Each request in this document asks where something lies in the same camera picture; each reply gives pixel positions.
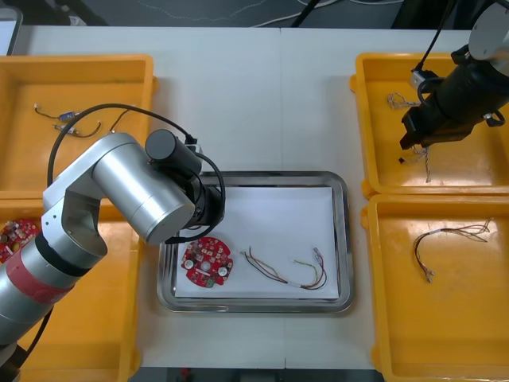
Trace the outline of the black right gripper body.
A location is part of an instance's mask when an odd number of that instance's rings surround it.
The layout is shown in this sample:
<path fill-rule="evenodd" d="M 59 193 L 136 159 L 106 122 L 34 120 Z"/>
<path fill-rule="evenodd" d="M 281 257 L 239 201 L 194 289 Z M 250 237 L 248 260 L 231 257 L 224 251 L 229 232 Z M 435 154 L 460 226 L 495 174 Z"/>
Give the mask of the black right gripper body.
<path fill-rule="evenodd" d="M 424 138 L 432 139 L 433 144 L 456 142 L 472 133 L 478 123 L 478 108 L 461 103 L 442 111 L 436 104 L 426 104 L 411 107 L 402 117 L 402 123 L 405 134 L 415 138 L 415 145 Z"/>

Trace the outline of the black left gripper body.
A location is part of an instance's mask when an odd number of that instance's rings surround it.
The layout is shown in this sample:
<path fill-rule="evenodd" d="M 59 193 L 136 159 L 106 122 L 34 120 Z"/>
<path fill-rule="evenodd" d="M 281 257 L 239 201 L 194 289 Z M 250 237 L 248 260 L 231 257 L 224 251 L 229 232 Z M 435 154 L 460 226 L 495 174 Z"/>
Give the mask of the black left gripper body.
<path fill-rule="evenodd" d="M 200 237 L 205 236 L 222 220 L 222 208 L 220 206 L 204 207 L 200 213 L 194 216 L 187 224 L 186 229 L 190 230 L 193 227 L 203 228 L 205 230 L 196 233 L 193 236 L 188 236 L 187 240 L 198 240 Z"/>

